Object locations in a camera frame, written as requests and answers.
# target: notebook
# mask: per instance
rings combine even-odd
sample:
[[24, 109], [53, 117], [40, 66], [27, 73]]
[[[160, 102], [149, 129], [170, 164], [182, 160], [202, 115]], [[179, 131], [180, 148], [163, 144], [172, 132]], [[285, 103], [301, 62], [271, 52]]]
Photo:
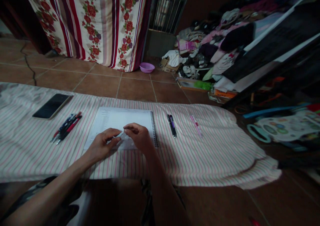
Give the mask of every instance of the notebook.
[[[123, 127], [129, 123], [137, 123], [145, 126], [155, 147], [158, 147], [153, 112], [149, 110], [134, 110], [124, 108], [99, 107], [92, 127], [90, 129], [84, 150], [87, 150], [97, 134], [108, 128], [116, 128], [123, 131]], [[133, 140], [125, 133], [121, 136], [121, 141], [113, 149], [127, 150], [137, 149]]]

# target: pink pen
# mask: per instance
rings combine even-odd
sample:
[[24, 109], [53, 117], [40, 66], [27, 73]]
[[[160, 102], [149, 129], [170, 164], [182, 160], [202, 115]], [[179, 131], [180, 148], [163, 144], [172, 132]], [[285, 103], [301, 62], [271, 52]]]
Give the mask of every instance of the pink pen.
[[198, 132], [199, 136], [202, 138], [202, 133], [201, 133], [201, 131], [200, 131], [200, 129], [199, 129], [199, 125], [198, 125], [198, 123], [196, 122], [194, 116], [193, 116], [193, 115], [190, 115], [190, 119], [191, 119], [191, 121], [194, 123], [194, 125], [195, 125], [195, 127], [196, 127], [196, 129], [197, 129], [197, 132]]

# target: plastic bowl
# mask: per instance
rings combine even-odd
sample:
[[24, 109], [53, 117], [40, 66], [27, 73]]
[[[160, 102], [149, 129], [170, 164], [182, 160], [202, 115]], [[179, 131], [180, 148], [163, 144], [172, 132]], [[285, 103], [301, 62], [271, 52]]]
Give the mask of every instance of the plastic bowl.
[[140, 64], [140, 69], [143, 73], [150, 74], [155, 69], [155, 66], [150, 63], [142, 62]]

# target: hand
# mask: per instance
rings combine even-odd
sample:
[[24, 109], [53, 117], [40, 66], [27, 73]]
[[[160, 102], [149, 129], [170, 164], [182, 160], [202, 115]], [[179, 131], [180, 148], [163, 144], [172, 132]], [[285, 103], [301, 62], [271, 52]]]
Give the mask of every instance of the hand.
[[154, 150], [152, 140], [150, 138], [148, 129], [136, 123], [127, 124], [123, 127], [124, 132], [133, 139], [136, 147], [146, 155]]
[[88, 160], [92, 163], [96, 163], [104, 159], [110, 150], [121, 140], [120, 137], [113, 138], [120, 133], [121, 131], [118, 129], [109, 128], [98, 134], [85, 153]]

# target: floral curtain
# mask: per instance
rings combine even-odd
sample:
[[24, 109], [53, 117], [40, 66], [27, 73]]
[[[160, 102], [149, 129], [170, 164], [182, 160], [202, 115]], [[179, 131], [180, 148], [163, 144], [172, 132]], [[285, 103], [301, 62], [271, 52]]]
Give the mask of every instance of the floral curtain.
[[131, 72], [139, 67], [152, 0], [29, 0], [59, 54]]

